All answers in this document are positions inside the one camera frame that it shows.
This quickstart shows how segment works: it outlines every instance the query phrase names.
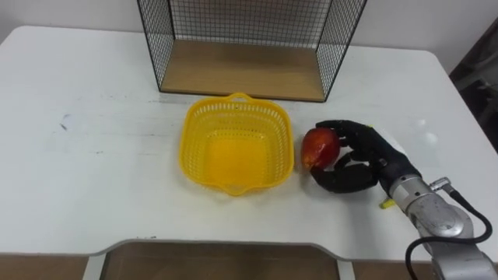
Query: robotic arm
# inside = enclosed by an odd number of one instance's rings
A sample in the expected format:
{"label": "robotic arm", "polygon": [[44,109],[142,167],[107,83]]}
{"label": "robotic arm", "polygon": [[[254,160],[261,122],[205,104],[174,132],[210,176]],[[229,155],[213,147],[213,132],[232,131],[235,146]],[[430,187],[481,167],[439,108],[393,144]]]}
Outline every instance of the robotic arm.
{"label": "robotic arm", "polygon": [[[423,244],[432,256],[434,273],[439,279],[498,280],[492,261],[476,246],[491,236],[492,226],[451,186],[447,178],[427,184],[403,153],[366,125],[354,121],[323,121],[316,126],[335,130],[342,146],[352,149],[338,160],[333,171],[312,168],[310,172],[317,183],[331,192],[350,193],[380,182],[419,231],[421,238],[409,245],[405,255],[412,279],[417,279],[411,264],[412,252]],[[347,166],[352,160],[364,163]],[[461,208],[449,205],[437,194],[439,190],[447,192],[468,212],[481,219],[486,231],[474,237],[470,217]]]}

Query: table surface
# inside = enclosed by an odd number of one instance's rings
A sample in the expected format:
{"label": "table surface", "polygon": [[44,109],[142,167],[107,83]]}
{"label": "table surface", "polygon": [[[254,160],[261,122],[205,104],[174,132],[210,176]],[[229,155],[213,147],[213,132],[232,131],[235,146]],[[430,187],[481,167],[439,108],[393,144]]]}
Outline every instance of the table surface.
{"label": "table surface", "polygon": [[[329,194],[294,172],[270,191],[231,198],[189,182],[177,150],[201,98],[157,91],[143,34],[14,30],[0,45],[0,253],[98,254],[150,240],[403,259],[418,235],[398,208],[378,208],[380,187]],[[317,121],[381,126],[427,181],[450,177],[498,225],[498,156],[431,53],[351,47],[327,103],[277,103],[297,149]],[[480,248],[498,261],[498,234]],[[419,248],[414,259],[429,255]]]}

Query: yellow plastic basket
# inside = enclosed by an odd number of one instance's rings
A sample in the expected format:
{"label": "yellow plastic basket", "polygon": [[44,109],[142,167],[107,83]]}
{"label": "yellow plastic basket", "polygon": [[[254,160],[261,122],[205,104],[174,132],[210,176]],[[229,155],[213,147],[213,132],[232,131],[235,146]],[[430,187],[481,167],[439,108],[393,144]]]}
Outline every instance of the yellow plastic basket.
{"label": "yellow plastic basket", "polygon": [[179,161],[194,182],[237,196],[281,184],[292,172],[293,154],[287,113],[273,102],[234,93],[192,105]]}

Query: black cable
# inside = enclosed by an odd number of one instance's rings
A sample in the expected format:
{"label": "black cable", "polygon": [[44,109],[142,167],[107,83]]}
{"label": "black cable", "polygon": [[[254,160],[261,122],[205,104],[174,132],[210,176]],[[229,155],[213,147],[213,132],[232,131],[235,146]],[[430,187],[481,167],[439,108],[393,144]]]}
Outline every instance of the black cable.
{"label": "black cable", "polygon": [[468,203],[467,200],[465,200],[464,197],[461,196],[461,194],[458,191],[452,191],[450,194],[450,197],[453,198],[456,202],[458,202],[459,205],[461,205],[465,210],[469,211],[472,213],[475,217],[480,219],[484,226],[486,227],[486,230],[481,236],[474,237],[474,238],[455,238],[455,237],[440,237],[440,236],[429,236],[429,237],[421,237],[418,238],[417,240],[413,241],[410,243],[410,245],[406,248],[406,253],[405,253],[405,265],[406,269],[408,270],[408,273],[410,274],[410,277],[412,280],[418,280],[417,275],[413,271],[412,267],[412,252],[413,250],[420,244],[428,243],[428,242],[446,242],[446,243],[456,243],[456,244],[477,244],[481,243],[483,241],[486,241],[492,234],[493,234],[493,226],[491,225],[491,222],[480,212],[475,210],[475,208]]}

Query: wooden board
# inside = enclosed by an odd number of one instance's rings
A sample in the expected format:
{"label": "wooden board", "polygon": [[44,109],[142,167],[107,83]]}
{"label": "wooden board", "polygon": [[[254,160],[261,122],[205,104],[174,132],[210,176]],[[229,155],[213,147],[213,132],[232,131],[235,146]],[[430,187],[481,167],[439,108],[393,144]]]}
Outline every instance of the wooden board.
{"label": "wooden board", "polygon": [[161,91],[323,101],[313,49],[175,40]]}

